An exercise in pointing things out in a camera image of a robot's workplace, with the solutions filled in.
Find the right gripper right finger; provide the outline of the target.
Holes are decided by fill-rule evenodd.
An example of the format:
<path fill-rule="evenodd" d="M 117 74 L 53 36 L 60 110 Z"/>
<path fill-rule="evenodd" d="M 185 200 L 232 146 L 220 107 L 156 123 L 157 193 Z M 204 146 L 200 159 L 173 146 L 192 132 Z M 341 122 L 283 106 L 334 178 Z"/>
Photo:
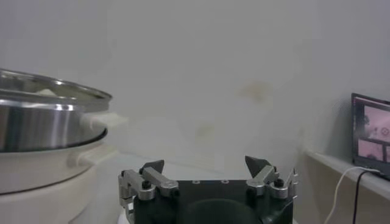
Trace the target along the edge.
<path fill-rule="evenodd" d="M 252 177 L 246 180 L 246 185 L 254 191 L 256 197 L 268 191 L 272 198 L 278 200 L 297 198 L 298 173 L 295 168 L 283 180 L 277 168 L 266 159 L 245 156 L 245 162 Z"/>

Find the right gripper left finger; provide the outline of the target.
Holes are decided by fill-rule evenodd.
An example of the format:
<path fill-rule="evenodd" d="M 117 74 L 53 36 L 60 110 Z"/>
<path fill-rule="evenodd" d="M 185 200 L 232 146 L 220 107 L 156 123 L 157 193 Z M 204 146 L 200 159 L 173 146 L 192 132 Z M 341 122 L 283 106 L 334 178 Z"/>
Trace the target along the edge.
<path fill-rule="evenodd" d="M 164 160 L 148 162 L 135 171 L 123 170 L 118 176 L 119 198 L 121 201 L 130 201 L 137 197 L 142 201 L 153 200 L 156 193 L 170 197 L 179 190 L 179 182 L 170 180 L 162 174 Z"/>

